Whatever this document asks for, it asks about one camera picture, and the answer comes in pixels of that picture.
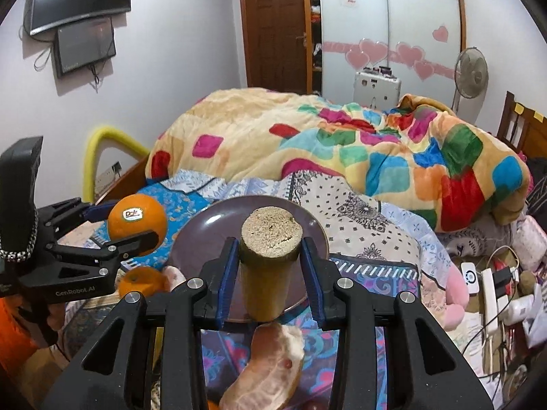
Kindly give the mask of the plain orange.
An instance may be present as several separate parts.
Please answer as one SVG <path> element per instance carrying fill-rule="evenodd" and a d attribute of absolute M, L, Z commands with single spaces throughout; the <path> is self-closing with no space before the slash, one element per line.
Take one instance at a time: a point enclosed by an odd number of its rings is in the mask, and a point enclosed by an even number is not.
<path fill-rule="evenodd" d="M 118 293 L 121 298 L 132 291 L 137 291 L 144 297 L 151 297 L 160 292 L 169 292 L 170 285 L 168 278 L 160 271 L 149 267 L 138 266 L 128 271 L 118 286 Z"/>

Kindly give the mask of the orange with sticker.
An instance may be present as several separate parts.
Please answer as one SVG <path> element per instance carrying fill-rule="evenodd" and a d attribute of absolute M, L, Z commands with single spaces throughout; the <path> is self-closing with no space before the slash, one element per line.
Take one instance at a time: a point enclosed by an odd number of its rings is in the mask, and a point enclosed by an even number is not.
<path fill-rule="evenodd" d="M 148 256 L 163 244 L 168 231 L 168 218 L 159 201 L 149 195 L 135 193 L 122 198 L 112 208 L 108 215 L 107 228 L 111 241 L 145 231 L 155 231 L 159 237 L 156 247 L 140 253 L 140 256 Z"/>

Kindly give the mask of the pomelo wedge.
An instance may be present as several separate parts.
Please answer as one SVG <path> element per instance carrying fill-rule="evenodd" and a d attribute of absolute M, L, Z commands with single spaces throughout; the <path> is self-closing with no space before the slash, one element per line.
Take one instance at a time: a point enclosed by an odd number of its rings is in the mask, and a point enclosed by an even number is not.
<path fill-rule="evenodd" d="M 166 265 L 161 273 L 166 279 L 167 291 L 173 291 L 186 282 L 185 275 L 176 266 Z"/>
<path fill-rule="evenodd" d="M 295 393 L 305 357 L 302 331 L 277 322 L 255 329 L 250 360 L 225 391 L 220 409 L 282 409 Z"/>

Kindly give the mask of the pink plush toy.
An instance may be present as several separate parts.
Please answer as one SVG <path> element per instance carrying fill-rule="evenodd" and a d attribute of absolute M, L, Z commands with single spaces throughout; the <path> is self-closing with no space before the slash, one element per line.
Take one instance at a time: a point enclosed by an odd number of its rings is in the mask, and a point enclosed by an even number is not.
<path fill-rule="evenodd" d="M 443 328 L 447 331 L 455 330 L 465 317 L 465 308 L 468 306 L 469 292 L 465 279 L 456 265 L 451 263 L 446 282 L 446 311 Z"/>

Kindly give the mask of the yellow foam tube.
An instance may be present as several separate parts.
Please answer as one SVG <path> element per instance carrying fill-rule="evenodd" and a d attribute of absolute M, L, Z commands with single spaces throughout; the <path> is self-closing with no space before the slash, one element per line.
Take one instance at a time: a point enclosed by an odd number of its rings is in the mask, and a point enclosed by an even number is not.
<path fill-rule="evenodd" d="M 129 134 L 113 126 L 95 128 L 87 142 L 83 158 L 82 200 L 95 200 L 95 178 L 98 162 L 107 145 L 130 154 L 133 158 L 146 158 L 149 149 Z"/>

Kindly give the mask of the dark purple plate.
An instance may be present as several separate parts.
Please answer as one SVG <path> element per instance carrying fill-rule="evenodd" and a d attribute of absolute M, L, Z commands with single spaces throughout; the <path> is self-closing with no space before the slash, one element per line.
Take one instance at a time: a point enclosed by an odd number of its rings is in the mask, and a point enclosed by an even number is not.
<path fill-rule="evenodd" d="M 277 206 L 289 211 L 303 229 L 303 237 L 313 239 L 318 253 L 323 259 L 329 256 L 328 239 L 320 222 L 305 208 L 289 200 L 268 195 L 246 195 L 215 202 L 200 211 L 183 225 L 170 251 L 168 265 L 177 267 L 185 278 L 194 278 L 202 266 L 217 258 L 227 238 L 234 237 L 241 242 L 241 227 L 245 219 L 257 208 Z M 230 314 L 225 328 L 240 331 L 252 319 L 246 314 L 241 290 L 241 265 L 237 274 Z M 291 270 L 288 297 L 284 313 L 279 316 L 282 324 L 298 316 L 308 306 L 305 283 L 301 274 L 299 260 Z"/>

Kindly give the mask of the patterned blue bedspread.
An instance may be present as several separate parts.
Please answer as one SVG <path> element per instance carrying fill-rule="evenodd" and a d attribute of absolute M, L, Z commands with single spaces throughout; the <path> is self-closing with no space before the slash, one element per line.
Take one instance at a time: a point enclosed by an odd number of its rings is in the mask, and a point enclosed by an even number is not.
<path fill-rule="evenodd" d="M 128 262 L 129 269 L 149 266 L 164 269 L 178 262 L 174 243 L 199 211 L 218 201 L 243 195 L 268 195 L 302 206 L 318 220 L 326 234 L 329 253 L 340 272 L 378 294 L 394 297 L 408 287 L 420 288 L 420 270 L 439 262 L 445 274 L 449 256 L 427 222 L 395 205 L 354 193 L 342 177 L 301 170 L 283 180 L 257 178 L 228 182 L 191 170 L 180 170 L 173 178 L 139 191 L 163 204 L 170 224 L 166 240 L 151 256 Z M 60 350 L 70 359 L 119 301 L 114 293 L 67 305 Z M 301 328 L 305 358 L 301 382 L 286 409 L 306 405 L 328 405 L 336 361 L 339 332 L 321 331 L 304 301 L 281 316 L 288 325 Z M 250 359 L 250 329 L 221 332 L 202 330 L 202 355 L 208 396 L 219 402 L 227 387 Z"/>

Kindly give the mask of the colourful patchwork blanket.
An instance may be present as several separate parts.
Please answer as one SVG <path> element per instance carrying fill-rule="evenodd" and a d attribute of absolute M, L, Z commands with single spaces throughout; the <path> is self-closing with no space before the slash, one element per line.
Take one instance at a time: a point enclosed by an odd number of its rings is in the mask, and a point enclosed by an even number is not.
<path fill-rule="evenodd" d="M 386 112 L 262 88 L 211 93 L 152 148 L 149 180 L 181 169 L 224 180 L 281 180 L 299 170 L 340 176 L 357 193 L 460 231 L 500 224 L 526 205 L 530 171 L 507 145 L 437 100 L 404 95 Z"/>

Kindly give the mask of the wooden headboard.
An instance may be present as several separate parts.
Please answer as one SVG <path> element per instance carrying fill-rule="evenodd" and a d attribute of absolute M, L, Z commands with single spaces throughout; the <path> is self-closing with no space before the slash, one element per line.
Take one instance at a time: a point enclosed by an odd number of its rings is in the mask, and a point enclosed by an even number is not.
<path fill-rule="evenodd" d="M 517 102 L 511 92 L 506 93 L 496 137 L 526 158 L 546 158 L 546 116 Z"/>

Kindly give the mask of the white box device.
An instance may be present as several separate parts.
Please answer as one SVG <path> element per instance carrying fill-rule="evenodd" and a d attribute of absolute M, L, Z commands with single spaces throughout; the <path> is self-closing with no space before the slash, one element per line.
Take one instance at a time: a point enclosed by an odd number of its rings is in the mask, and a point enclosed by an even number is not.
<path fill-rule="evenodd" d="M 353 101 L 379 111 L 396 107 L 401 95 L 401 80 L 389 67 L 363 68 L 355 73 Z"/>

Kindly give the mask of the brown wooden door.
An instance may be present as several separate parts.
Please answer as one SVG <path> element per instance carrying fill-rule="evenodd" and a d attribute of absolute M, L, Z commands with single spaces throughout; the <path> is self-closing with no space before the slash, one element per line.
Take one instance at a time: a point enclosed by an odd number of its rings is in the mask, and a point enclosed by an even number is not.
<path fill-rule="evenodd" d="M 248 85 L 307 94 L 306 0 L 240 0 L 240 6 Z"/>

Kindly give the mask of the standing electric fan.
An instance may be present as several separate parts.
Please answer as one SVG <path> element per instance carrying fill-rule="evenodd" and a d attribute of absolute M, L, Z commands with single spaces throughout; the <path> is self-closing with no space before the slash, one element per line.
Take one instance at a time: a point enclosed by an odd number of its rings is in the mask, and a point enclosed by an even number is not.
<path fill-rule="evenodd" d="M 456 61 L 453 73 L 455 91 L 452 99 L 452 111 L 457 114 L 462 98 L 471 100 L 486 91 L 489 70 L 483 53 L 476 47 L 467 47 Z"/>

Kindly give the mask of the white wardrobe with hearts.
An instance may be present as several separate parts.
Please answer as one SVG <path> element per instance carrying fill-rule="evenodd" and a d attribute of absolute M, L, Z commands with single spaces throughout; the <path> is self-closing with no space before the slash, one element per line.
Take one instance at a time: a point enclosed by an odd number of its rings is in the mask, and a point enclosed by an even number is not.
<path fill-rule="evenodd" d="M 452 104 L 460 0 L 320 0 L 322 94 L 347 104 L 356 73 L 389 67 L 402 94 Z"/>

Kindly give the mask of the small dark wall monitor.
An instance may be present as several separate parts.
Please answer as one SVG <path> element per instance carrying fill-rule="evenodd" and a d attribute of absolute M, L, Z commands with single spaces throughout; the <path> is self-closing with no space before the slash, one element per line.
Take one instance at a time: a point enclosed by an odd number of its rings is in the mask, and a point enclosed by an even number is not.
<path fill-rule="evenodd" d="M 54 65 L 56 77 L 104 62 L 117 53 L 110 17 L 89 18 L 56 30 Z"/>

